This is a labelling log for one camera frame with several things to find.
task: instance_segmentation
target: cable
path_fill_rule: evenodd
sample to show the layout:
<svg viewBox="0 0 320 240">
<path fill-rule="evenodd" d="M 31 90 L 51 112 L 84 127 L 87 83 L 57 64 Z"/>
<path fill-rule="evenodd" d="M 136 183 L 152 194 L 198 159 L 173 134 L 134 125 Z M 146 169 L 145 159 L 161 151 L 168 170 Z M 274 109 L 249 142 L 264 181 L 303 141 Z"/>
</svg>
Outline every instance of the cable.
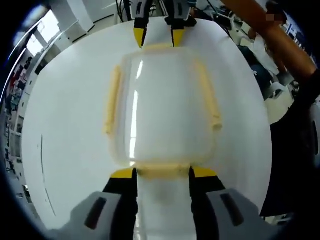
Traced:
<svg viewBox="0 0 320 240">
<path fill-rule="evenodd" d="M 123 9 L 121 11 L 121 17 L 122 17 L 122 20 L 124 19 L 124 11 L 125 11 L 125 6 L 123 6 Z"/>
<path fill-rule="evenodd" d="M 119 7 L 118 0 L 115 0 L 115 4 L 116 4 L 116 10 L 117 10 L 117 12 L 118 12 L 118 16 L 119 16 L 119 18 L 120 18 L 120 21 L 121 21 L 121 23 L 123 23 L 123 22 L 124 22 L 124 19 L 123 19 L 123 16 L 122 16 L 122 14 L 121 14 L 121 11 L 120 11 L 120 7 Z"/>
<path fill-rule="evenodd" d="M 157 0 L 158 1 L 158 4 L 159 4 L 159 7 L 160 7 L 160 10 L 161 10 L 161 14 L 162 16 L 166 16 L 165 13 L 164 13 L 164 10 L 162 9 L 161 7 L 161 3 L 160 3 L 160 0 Z"/>
<path fill-rule="evenodd" d="M 214 21 L 214 19 L 210 15 L 208 15 L 206 12 L 204 12 L 203 10 L 201 10 L 197 7 L 195 7 L 195 9 L 197 10 L 197 12 L 199 12 L 197 18 L 203 19 L 203 20 L 208 20 L 208 21 Z"/>
<path fill-rule="evenodd" d="M 209 0 L 206 0 L 207 2 L 208 2 L 208 4 L 210 5 L 210 7 L 212 8 L 212 10 L 214 10 L 215 12 L 217 11 L 216 9 L 215 9 L 215 7 L 211 4 L 211 2 L 209 1 Z"/>
<path fill-rule="evenodd" d="M 130 6 L 132 5 L 133 3 L 130 1 L 130 0 L 123 0 L 123 7 L 125 9 L 125 15 L 126 15 L 126 20 L 127 21 L 132 21 L 132 13 L 131 13 L 131 8 Z"/>
<path fill-rule="evenodd" d="M 156 10 L 156 7 L 157 7 L 156 3 L 153 2 L 152 5 L 151 5 L 151 7 L 150 7 L 150 11 L 149 11 L 149 12 L 151 12 L 151 16 L 154 15 L 154 12 L 155 12 L 155 10 Z"/>
<path fill-rule="evenodd" d="M 226 34 L 228 34 L 228 36 L 231 38 L 230 33 L 229 33 L 228 29 L 227 29 L 225 26 L 223 26 L 223 25 L 221 25 L 219 22 L 215 21 L 214 18 L 212 18 L 211 16 L 209 16 L 208 14 L 206 14 L 203 10 L 201 10 L 201 9 L 199 9 L 199 8 L 197 8 L 197 7 L 195 7 L 195 9 L 196 9 L 197 11 L 201 12 L 202 14 L 208 16 L 210 19 L 212 19 L 212 21 L 215 22 L 216 24 L 218 24 L 218 25 L 220 26 L 220 28 L 222 28 L 222 29 L 226 32 Z"/>
</svg>

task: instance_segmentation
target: transparent plastic container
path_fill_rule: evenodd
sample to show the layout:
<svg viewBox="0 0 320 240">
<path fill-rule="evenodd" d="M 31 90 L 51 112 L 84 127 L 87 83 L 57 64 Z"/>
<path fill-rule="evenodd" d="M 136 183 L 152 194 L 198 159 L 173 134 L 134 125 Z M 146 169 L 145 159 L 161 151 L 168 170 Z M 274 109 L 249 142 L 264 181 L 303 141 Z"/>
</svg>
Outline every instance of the transparent plastic container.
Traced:
<svg viewBox="0 0 320 240">
<path fill-rule="evenodd" d="M 109 146 L 119 164 L 190 166 L 213 157 L 221 116 L 206 68 L 189 49 L 125 56 L 110 91 Z"/>
</svg>

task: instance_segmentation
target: white plastic surface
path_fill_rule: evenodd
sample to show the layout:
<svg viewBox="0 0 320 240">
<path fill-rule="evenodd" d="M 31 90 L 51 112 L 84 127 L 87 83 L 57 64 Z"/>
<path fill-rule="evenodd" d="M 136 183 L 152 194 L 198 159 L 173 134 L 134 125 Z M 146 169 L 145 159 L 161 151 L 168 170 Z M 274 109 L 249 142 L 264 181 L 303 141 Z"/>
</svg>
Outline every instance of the white plastic surface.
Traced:
<svg viewBox="0 0 320 240">
<path fill-rule="evenodd" d="M 138 51 L 124 58 L 121 72 L 115 161 L 194 164 L 213 157 L 217 133 L 190 50 Z"/>
<path fill-rule="evenodd" d="M 189 178 L 148 179 L 138 176 L 141 239 L 196 240 Z"/>
<path fill-rule="evenodd" d="M 145 46 L 171 42 L 164 18 L 150 18 Z M 201 56 L 221 111 L 217 151 L 205 165 L 261 210 L 272 143 L 257 81 L 237 46 L 214 22 L 197 19 L 181 45 Z M 111 174 L 122 168 L 112 159 L 102 131 L 106 95 L 115 65 L 138 50 L 133 22 L 126 22 L 73 44 L 39 74 L 26 109 L 22 157 L 32 202 L 47 228 L 65 225 L 71 210 L 103 190 Z"/>
</svg>

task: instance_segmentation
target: person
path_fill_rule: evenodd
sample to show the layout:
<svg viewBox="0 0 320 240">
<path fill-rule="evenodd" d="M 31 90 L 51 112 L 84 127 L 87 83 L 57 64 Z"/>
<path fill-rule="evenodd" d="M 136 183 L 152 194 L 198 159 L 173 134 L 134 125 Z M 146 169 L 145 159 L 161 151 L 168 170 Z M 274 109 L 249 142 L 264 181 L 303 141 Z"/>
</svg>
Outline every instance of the person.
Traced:
<svg viewBox="0 0 320 240">
<path fill-rule="evenodd" d="M 320 71 L 279 23 L 270 21 L 272 16 L 268 16 L 255 0 L 221 1 L 263 38 L 268 50 L 281 60 L 300 85 L 287 113 L 270 126 L 272 170 L 261 214 L 294 213 L 278 239 L 318 235 L 320 170 L 313 163 L 309 109 L 320 95 Z"/>
<path fill-rule="evenodd" d="M 288 18 L 285 12 L 276 3 L 269 1 L 266 8 L 267 21 L 273 22 L 276 26 L 283 26 L 287 22 Z M 251 28 L 248 37 L 253 42 L 249 46 L 238 46 L 238 48 L 249 64 L 262 94 L 264 94 L 273 79 L 280 73 L 285 74 L 287 70 L 279 56 L 267 48 L 260 34 Z"/>
</svg>

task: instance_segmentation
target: wall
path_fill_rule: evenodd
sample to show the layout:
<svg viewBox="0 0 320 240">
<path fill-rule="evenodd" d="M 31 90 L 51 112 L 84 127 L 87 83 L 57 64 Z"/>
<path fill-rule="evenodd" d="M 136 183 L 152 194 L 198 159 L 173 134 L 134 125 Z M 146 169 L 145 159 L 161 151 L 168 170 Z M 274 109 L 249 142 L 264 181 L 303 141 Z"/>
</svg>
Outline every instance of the wall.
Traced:
<svg viewBox="0 0 320 240">
<path fill-rule="evenodd" d="M 30 97 L 29 94 L 25 94 L 25 93 L 22 94 L 20 102 L 19 102 L 19 106 L 18 106 L 18 111 L 17 111 L 18 114 L 17 114 L 16 120 L 18 120 L 19 116 L 21 116 L 23 118 L 25 117 L 29 97 Z"/>
<path fill-rule="evenodd" d="M 88 32 L 94 26 L 94 23 L 92 22 L 83 1 L 67 0 L 67 2 L 71 7 L 74 16 L 79 20 L 80 26 L 84 31 Z"/>
<path fill-rule="evenodd" d="M 39 41 L 39 43 L 42 45 L 42 47 L 45 47 L 48 45 L 47 41 L 44 39 L 44 37 L 41 35 L 41 33 L 38 31 L 38 29 L 35 30 L 33 35 Z"/>
<path fill-rule="evenodd" d="M 63 52 L 68 47 L 72 45 L 72 42 L 68 39 L 68 36 L 65 32 L 61 34 L 61 36 L 56 40 L 55 44 L 60 52 Z"/>
<path fill-rule="evenodd" d="M 78 21 L 67 0 L 51 0 L 50 6 L 62 32 Z"/>
<path fill-rule="evenodd" d="M 8 176 L 9 184 L 12 188 L 12 191 L 15 194 L 23 194 L 23 198 L 17 197 L 17 202 L 20 204 L 25 214 L 29 217 L 30 220 L 32 220 L 33 224 L 35 224 L 35 226 L 37 226 L 40 231 L 46 232 L 46 227 L 41 221 L 35 209 L 35 206 L 32 203 L 29 203 L 25 196 L 25 191 L 24 191 L 24 188 L 22 187 L 22 183 L 11 172 L 8 172 L 7 176 Z"/>
<path fill-rule="evenodd" d="M 14 160 L 13 165 L 14 165 L 16 176 L 19 178 L 20 185 L 27 185 L 23 163 L 17 163 L 17 160 Z"/>
<path fill-rule="evenodd" d="M 6 156 L 6 146 L 7 146 L 7 137 L 6 137 L 6 113 L 5 105 L 0 106 L 0 144 L 1 144 L 1 154 L 3 158 Z"/>
<path fill-rule="evenodd" d="M 116 12 L 115 0 L 82 0 L 93 22 L 114 15 Z"/>
<path fill-rule="evenodd" d="M 61 53 L 60 49 L 56 46 L 53 45 L 48 52 L 46 53 L 44 60 L 47 63 L 50 63 L 56 56 L 58 56 Z"/>
</svg>

